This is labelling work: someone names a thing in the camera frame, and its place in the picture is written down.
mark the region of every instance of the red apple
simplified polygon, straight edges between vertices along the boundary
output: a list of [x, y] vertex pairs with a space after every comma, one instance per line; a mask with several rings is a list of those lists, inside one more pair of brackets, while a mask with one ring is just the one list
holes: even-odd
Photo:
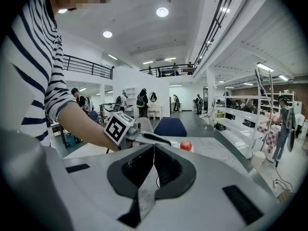
[[192, 149], [192, 143], [189, 141], [182, 141], [180, 144], [180, 148], [186, 151], [190, 151]]

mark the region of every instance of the round mirror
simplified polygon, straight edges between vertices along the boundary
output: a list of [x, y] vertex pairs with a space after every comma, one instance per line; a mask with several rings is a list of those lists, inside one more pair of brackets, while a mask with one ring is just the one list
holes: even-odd
[[156, 102], [156, 100], [157, 100], [157, 96], [156, 96], [156, 94], [155, 94], [155, 92], [151, 92], [151, 94], [150, 94], [150, 100], [151, 100], [151, 102]]

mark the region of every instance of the striped shirt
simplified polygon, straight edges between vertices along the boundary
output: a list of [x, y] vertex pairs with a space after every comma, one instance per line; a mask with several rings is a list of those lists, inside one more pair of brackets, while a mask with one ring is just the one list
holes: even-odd
[[1, 51], [35, 96], [19, 131], [49, 146], [45, 111], [57, 121], [60, 111], [75, 102], [64, 81], [62, 39], [50, 0], [29, 0], [24, 5]]

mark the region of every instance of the fluorescent light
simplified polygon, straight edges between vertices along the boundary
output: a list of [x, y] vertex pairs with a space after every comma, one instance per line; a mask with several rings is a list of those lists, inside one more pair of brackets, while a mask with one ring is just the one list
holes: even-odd
[[103, 32], [103, 36], [104, 36], [105, 38], [111, 38], [111, 37], [112, 37], [112, 32], [110, 32], [110, 31], [104, 31], [104, 32]]
[[114, 56], [112, 56], [112, 55], [109, 55], [109, 54], [108, 54], [108, 56], [110, 56], [111, 58], [113, 58], [113, 59], [117, 60], [117, 58], [115, 58], [115, 57], [114, 57]]
[[170, 58], [165, 58], [164, 61], [170, 61], [170, 60], [175, 60], [176, 57], [170, 57]]
[[220, 11], [229, 13], [229, 12], [230, 12], [230, 9], [227, 9], [227, 8], [220, 8]]
[[149, 61], [149, 62], [145, 62], [145, 63], [143, 63], [143, 65], [146, 65], [146, 64], [152, 64], [153, 63], [153, 61]]
[[169, 11], [166, 8], [159, 8], [158, 10], [156, 10], [156, 14], [159, 17], [166, 17], [169, 14]]
[[288, 79], [286, 77], [284, 77], [283, 75], [279, 75], [280, 79], [283, 79], [284, 81], [288, 81]]
[[65, 13], [67, 9], [59, 10], [58, 13]]
[[274, 70], [273, 70], [273, 69], [271, 69], [271, 68], [269, 68], [269, 67], [265, 66], [265, 65], [264, 65], [264, 64], [262, 64], [262, 63], [257, 63], [257, 66], [258, 66], [259, 68], [263, 68], [263, 69], [265, 69], [265, 70], [267, 70], [267, 71], [274, 72]]

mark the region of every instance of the black railing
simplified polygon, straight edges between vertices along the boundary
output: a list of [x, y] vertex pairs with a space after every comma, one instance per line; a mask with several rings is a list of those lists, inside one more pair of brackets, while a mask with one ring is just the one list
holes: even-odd
[[168, 65], [140, 70], [141, 72], [153, 75], [156, 77], [193, 75], [195, 68], [192, 64]]
[[199, 54], [194, 62], [195, 67], [199, 65], [204, 54], [208, 51], [208, 49], [211, 47], [211, 44], [214, 42], [215, 35], [221, 28], [223, 20], [227, 17], [229, 13], [231, 3], [232, 0], [219, 0], [211, 26], [207, 32], [206, 38], [202, 44]]
[[107, 79], [112, 79], [114, 67], [99, 65], [78, 57], [63, 55], [64, 70], [75, 71], [90, 75], [96, 75]]

